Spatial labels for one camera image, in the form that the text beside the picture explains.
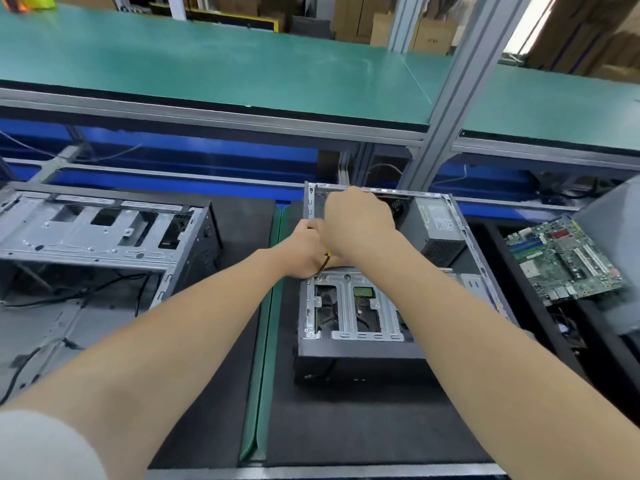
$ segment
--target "green strip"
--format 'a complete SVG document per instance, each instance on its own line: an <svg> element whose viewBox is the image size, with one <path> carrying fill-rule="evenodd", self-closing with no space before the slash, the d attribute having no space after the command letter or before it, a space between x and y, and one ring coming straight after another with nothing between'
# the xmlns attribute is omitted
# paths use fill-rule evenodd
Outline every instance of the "green strip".
<svg viewBox="0 0 640 480"><path fill-rule="evenodd" d="M271 234L269 235L269 247L274 247L280 238L280 221L282 211L276 206L271 222ZM258 422L258 407L260 404L260 389L262 387L262 370L264 367L264 354L267 342L267 330L269 328L269 311L271 309L271 297L273 289L269 290L260 304L260 316L258 317L258 332L255 339L253 353L253 367L249 382L249 395L244 414L244 428L242 443L240 446L240 461L244 460L255 446L256 428Z"/></svg>
<svg viewBox="0 0 640 480"><path fill-rule="evenodd" d="M282 212L282 218L280 220L280 241L288 238L292 231L289 226L290 209L291 206L288 206ZM258 451L263 456L266 453L269 414L271 412L271 398L273 397L273 377L275 375L278 324L280 323L280 304L282 302L282 282L283 280L280 280L276 286L273 287L271 312L269 313L269 331L267 333L267 348L264 355L264 371L262 373L262 390L260 392L256 444Z"/></svg>

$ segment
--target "black anti-static mat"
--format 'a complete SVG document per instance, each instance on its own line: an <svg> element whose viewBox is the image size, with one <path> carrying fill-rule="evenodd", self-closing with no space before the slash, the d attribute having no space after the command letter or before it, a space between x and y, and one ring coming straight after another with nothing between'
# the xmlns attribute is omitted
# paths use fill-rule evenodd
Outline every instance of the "black anti-static mat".
<svg viewBox="0 0 640 480"><path fill-rule="evenodd" d="M257 249L269 247L273 200L229 196L212 196L211 200L225 247L222 268L233 266ZM258 312L211 382L167 436L150 468L236 466L257 326Z"/></svg>
<svg viewBox="0 0 640 480"><path fill-rule="evenodd" d="M290 225L301 213L290 212ZM268 465L487 463L492 459L434 385L293 384L299 282L282 291Z"/></svg>

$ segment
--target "pcie slot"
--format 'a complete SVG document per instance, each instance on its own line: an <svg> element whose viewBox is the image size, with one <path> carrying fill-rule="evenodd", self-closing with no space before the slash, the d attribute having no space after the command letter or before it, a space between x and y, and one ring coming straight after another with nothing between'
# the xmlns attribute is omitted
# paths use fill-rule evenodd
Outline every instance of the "pcie slot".
<svg viewBox="0 0 640 480"><path fill-rule="evenodd" d="M597 276L598 272L596 270L596 268L593 267L593 265L589 262L589 260L587 259L587 256L584 255L584 253L580 250L580 249L574 249L576 255L580 258L580 261L582 261L582 264L585 265L585 267L589 270L589 272L593 275L593 276Z"/></svg>
<svg viewBox="0 0 640 480"><path fill-rule="evenodd" d="M587 251L587 254L589 256L591 256L591 259L593 259L593 262L596 263L596 265L602 270L603 273L608 273L609 272L609 268L604 266L604 263L602 262L602 260L598 257L598 255L593 251L593 249L591 249L591 246L588 244L585 244L582 247L585 251Z"/></svg>

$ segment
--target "workbench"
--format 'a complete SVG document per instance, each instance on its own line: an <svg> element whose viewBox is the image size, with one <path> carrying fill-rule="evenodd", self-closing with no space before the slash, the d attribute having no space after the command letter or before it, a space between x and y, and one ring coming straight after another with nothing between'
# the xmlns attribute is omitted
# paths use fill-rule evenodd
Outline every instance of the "workbench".
<svg viewBox="0 0 640 480"><path fill-rule="evenodd" d="M404 155L450 57L60 5L0 11L12 118ZM640 86L496 67L455 153L636 169Z"/></svg>

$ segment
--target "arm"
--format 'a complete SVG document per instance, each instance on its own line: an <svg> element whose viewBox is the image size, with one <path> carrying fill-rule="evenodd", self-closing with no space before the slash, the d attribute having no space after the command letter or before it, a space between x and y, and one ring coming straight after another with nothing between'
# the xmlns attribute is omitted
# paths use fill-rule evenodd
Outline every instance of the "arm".
<svg viewBox="0 0 640 480"><path fill-rule="evenodd" d="M322 265L326 250L307 227L300 221L276 247L171 297L2 410L60 419L89 441L111 480L142 478L267 291L283 276L306 278Z"/></svg>
<svg viewBox="0 0 640 480"><path fill-rule="evenodd" d="M315 226L396 304L476 438L516 480L636 478L640 430L587 382L446 278L351 188Z"/></svg>

